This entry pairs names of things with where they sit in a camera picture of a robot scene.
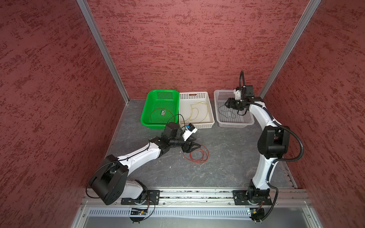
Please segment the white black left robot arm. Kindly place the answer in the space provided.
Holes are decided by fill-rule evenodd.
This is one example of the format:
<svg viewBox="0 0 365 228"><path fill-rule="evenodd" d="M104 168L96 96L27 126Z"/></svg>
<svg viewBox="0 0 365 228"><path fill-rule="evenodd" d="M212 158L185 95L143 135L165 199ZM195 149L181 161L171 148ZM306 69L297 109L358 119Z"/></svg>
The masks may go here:
<svg viewBox="0 0 365 228"><path fill-rule="evenodd" d="M146 163L162 157L171 148L180 147L183 153L191 153L201 148L192 138L196 132L197 128L192 123L186 125L184 130L177 123L168 123L161 136L149 140L144 147L119 157L112 154L107 156L87 187L105 205L111 205L119 198L135 200L138 204L146 203L147 187L139 180L129 180L129 175Z"/></svg>

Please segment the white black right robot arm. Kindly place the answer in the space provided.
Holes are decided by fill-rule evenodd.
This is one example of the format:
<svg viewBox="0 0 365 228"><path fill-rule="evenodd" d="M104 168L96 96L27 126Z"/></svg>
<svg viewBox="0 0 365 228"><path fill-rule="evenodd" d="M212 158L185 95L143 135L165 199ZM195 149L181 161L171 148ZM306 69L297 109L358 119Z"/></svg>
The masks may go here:
<svg viewBox="0 0 365 228"><path fill-rule="evenodd" d="M252 205L257 205L270 196L269 186L272 172L276 167L274 161L280 159L288 151L290 133L279 127L278 123L263 100L255 97L253 86L241 85L234 90L235 98L229 98L225 106L237 111L249 111L262 128L257 143L260 153L259 165L248 187L245 199Z"/></svg>

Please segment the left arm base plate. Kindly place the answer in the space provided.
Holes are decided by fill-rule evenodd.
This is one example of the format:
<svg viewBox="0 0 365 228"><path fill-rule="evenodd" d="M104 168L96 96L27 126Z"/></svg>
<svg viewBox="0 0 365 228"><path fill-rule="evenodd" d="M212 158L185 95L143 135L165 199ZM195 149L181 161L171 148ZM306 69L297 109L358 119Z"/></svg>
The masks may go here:
<svg viewBox="0 0 365 228"><path fill-rule="evenodd" d="M136 198L122 198L121 205L158 205L160 198L159 190L143 190L142 193Z"/></svg>

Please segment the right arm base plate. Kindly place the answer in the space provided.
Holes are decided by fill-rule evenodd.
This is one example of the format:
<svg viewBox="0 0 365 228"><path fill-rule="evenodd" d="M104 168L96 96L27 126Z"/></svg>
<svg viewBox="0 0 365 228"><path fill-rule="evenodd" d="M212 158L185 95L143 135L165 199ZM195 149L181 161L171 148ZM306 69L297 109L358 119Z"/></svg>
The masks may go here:
<svg viewBox="0 0 365 228"><path fill-rule="evenodd" d="M272 204L270 190L234 190L232 193L235 205L260 206L262 204L263 206L269 206Z"/></svg>

